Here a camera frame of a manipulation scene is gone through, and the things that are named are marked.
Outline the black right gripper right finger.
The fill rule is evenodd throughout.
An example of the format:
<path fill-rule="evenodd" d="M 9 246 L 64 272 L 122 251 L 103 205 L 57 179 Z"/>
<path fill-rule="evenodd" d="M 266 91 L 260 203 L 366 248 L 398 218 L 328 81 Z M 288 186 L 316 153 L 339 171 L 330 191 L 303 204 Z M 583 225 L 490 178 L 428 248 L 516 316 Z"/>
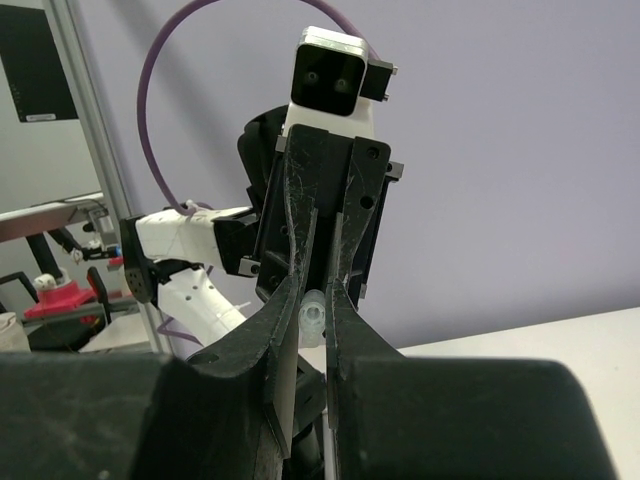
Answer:
<path fill-rule="evenodd" d="M 329 424 L 340 479 L 613 479 L 587 395 L 556 361 L 408 357 L 327 294 Z"/>

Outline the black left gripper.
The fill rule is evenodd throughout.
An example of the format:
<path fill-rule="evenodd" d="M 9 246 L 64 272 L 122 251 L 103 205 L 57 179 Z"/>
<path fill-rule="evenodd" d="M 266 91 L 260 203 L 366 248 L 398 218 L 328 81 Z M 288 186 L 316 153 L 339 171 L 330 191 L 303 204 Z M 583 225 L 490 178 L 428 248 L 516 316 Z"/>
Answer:
<path fill-rule="evenodd" d="M 334 235 L 332 278 L 358 305 L 365 297 L 388 187 L 401 179 L 403 164 L 390 161 L 385 143 L 356 137 L 350 153 L 349 138 L 304 125 L 289 130 L 283 164 L 276 144 L 287 110 L 279 106 L 255 117 L 237 142 L 251 183 L 247 193 L 259 213 L 252 259 L 266 267 L 258 273 L 256 293 L 266 302 L 288 271 L 286 210 L 293 269 L 301 282 L 326 283 Z"/>

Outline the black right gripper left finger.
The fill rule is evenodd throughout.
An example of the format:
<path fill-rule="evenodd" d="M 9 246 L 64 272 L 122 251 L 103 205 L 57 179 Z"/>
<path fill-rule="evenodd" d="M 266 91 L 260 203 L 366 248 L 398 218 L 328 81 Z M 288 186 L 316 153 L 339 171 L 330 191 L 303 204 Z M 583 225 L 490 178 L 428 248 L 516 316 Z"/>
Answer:
<path fill-rule="evenodd" d="M 5 479 L 277 479 L 291 454 L 300 282 L 189 361 L 5 353 Z"/>

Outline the clear pen cap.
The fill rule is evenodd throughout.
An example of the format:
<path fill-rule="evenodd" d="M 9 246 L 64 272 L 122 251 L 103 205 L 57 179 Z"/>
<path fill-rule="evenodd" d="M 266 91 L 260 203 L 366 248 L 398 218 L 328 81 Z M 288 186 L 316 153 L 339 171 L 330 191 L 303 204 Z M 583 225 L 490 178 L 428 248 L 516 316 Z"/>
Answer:
<path fill-rule="evenodd" d="M 325 295 L 322 291 L 309 290 L 303 296 L 299 313 L 299 347 L 316 348 L 323 339 L 326 325 Z"/>

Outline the red background robot base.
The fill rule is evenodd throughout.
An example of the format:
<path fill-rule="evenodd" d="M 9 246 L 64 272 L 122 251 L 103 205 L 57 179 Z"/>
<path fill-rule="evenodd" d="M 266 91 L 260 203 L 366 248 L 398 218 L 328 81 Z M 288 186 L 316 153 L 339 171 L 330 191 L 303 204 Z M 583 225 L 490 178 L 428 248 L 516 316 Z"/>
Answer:
<path fill-rule="evenodd" d="M 72 280 L 67 271 L 61 269 L 62 276 L 54 277 L 42 273 L 34 278 L 32 285 L 36 292 L 36 303 L 24 312 L 27 323 L 42 322 L 54 318 L 76 319 L 84 324 L 93 324 L 102 317 L 103 309 L 96 313 L 82 313 L 83 306 L 95 303 L 97 294 L 92 284 L 83 287 Z"/>

